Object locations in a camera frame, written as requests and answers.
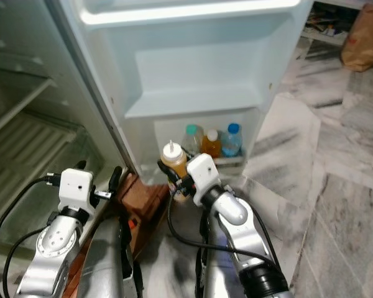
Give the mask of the orange sauce squeeze bottle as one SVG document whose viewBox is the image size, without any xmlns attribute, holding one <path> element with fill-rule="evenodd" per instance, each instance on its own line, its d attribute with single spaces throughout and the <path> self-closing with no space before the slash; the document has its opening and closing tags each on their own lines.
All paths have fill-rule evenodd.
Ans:
<svg viewBox="0 0 373 298">
<path fill-rule="evenodd" d="M 169 141 L 164 145 L 161 161 L 164 165 L 173 170 L 178 176 L 177 179 L 182 179 L 188 176 L 187 161 L 188 156 L 184 149 L 178 143 Z"/>
</svg>

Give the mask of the brick and wood fridge base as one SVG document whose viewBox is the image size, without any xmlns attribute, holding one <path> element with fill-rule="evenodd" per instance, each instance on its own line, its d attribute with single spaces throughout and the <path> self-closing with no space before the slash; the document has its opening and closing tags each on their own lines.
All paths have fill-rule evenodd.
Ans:
<svg viewBox="0 0 373 298">
<path fill-rule="evenodd" d="M 146 187 L 141 182 L 139 182 L 139 179 L 137 178 L 133 179 L 133 182 L 130 182 L 127 185 L 129 185 L 129 188 L 121 191 L 121 193 L 119 193 L 119 197 L 115 199 L 115 201 L 112 201 L 112 204 L 110 205 L 111 210 L 114 211 L 115 213 L 113 215 L 109 215 L 101 219 L 98 222 L 98 226 L 105 219 L 118 217 L 122 220 L 126 220 L 131 230 L 132 257 L 134 261 L 139 264 L 139 262 L 135 260 L 134 253 L 133 253 L 134 240 L 135 240 L 134 235 L 138 235 L 141 224 L 143 224 L 144 222 L 147 221 L 147 219 L 149 219 L 149 216 L 147 216 L 146 213 L 148 213 L 150 209 L 150 195 L 149 195 L 149 192 L 146 190 Z M 144 290 L 143 273 L 142 273 L 140 264 L 139 264 L 139 275 L 141 276 L 143 290 Z"/>
</svg>

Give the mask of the silver fridge cabinet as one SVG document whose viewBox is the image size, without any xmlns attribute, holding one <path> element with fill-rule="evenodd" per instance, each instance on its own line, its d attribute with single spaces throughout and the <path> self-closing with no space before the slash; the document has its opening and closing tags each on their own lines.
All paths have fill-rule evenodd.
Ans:
<svg viewBox="0 0 373 298">
<path fill-rule="evenodd" d="M 47 0 L 0 0 L 0 130 L 22 112 L 80 125 L 95 151 L 85 168 L 94 184 L 105 188 L 125 161 L 65 40 L 64 26 Z"/>
</svg>

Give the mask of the clear bottle teal cap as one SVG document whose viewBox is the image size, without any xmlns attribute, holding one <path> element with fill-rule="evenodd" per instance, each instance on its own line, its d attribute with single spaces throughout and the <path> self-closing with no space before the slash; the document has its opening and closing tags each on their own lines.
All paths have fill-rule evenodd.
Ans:
<svg viewBox="0 0 373 298">
<path fill-rule="evenodd" d="M 201 154 L 201 143 L 203 142 L 203 128 L 199 125 L 190 124 L 185 128 L 185 136 L 181 146 L 190 155 Z"/>
</svg>

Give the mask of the orange bottle white cap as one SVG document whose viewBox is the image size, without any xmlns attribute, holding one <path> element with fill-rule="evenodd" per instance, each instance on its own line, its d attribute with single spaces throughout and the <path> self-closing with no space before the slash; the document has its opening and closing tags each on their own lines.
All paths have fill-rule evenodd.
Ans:
<svg viewBox="0 0 373 298">
<path fill-rule="evenodd" d="M 221 157 L 221 140 L 220 133 L 215 129 L 206 130 L 201 141 L 201 153 L 206 153 L 213 158 Z"/>
</svg>

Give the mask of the clear bottle blue cap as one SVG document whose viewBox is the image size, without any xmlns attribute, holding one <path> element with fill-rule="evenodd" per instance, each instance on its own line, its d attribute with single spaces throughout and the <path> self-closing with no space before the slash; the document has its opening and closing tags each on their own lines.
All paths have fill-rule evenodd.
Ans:
<svg viewBox="0 0 373 298">
<path fill-rule="evenodd" d="M 226 133 L 221 140 L 221 153 L 224 157 L 236 157 L 241 155 L 242 136 L 240 134 L 241 126 L 237 122 L 229 123 Z"/>
</svg>

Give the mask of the grey left robot leg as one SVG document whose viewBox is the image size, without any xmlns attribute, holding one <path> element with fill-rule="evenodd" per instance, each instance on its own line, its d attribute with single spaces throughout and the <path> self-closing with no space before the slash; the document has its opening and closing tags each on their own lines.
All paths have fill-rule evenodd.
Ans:
<svg viewBox="0 0 373 298">
<path fill-rule="evenodd" d="M 139 264 L 131 251 L 131 230 L 118 217 L 99 224 L 85 256 L 76 298 L 142 298 Z"/>
</svg>

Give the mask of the grey robot leg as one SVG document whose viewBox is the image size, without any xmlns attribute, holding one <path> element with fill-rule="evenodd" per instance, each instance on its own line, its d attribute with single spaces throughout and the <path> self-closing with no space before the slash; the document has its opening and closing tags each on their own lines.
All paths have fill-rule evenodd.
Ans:
<svg viewBox="0 0 373 298">
<path fill-rule="evenodd" d="M 215 246 L 228 246 L 228 240 L 217 219 L 208 210 L 201 214 L 201 241 Z M 246 298 L 232 254 L 218 250 L 198 250 L 196 264 L 196 298 Z"/>
<path fill-rule="evenodd" d="M 76 298 L 142 298 L 139 264 L 131 251 L 131 230 L 118 217 L 99 224 L 85 256 Z"/>
</svg>

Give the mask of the grey right robot leg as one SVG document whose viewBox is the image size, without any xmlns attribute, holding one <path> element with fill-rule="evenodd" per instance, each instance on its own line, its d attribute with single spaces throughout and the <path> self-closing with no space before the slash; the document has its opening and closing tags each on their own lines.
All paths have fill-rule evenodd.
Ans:
<svg viewBox="0 0 373 298">
<path fill-rule="evenodd" d="M 228 246 L 228 240 L 217 219 L 208 210 L 201 214 L 201 241 L 215 246 Z M 218 250 L 198 250 L 196 264 L 196 298 L 246 298 L 232 254 Z"/>
</svg>

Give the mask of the brown paper bag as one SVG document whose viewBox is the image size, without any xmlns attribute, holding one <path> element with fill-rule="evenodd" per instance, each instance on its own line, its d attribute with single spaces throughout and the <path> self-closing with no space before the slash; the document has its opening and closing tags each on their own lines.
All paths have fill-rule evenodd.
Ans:
<svg viewBox="0 0 373 298">
<path fill-rule="evenodd" d="M 373 67 L 373 4 L 360 10 L 342 48 L 345 69 L 363 72 Z"/>
</svg>

